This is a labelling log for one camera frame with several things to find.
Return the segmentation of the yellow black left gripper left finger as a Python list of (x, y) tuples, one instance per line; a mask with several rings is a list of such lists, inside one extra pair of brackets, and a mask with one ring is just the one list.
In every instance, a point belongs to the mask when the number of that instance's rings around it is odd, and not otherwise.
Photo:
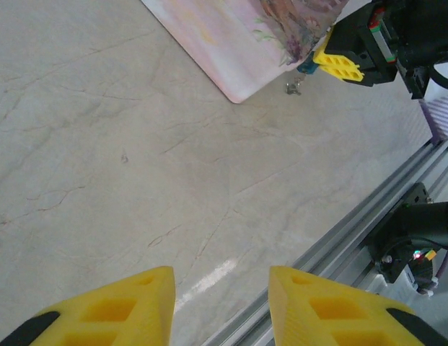
[(175, 276), (161, 266), (55, 303), (0, 345), (168, 345)]

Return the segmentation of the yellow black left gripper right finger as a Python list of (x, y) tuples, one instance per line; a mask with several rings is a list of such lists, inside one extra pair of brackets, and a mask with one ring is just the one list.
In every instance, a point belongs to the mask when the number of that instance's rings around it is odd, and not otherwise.
[(291, 267), (272, 266), (276, 345), (448, 345), (405, 304)]

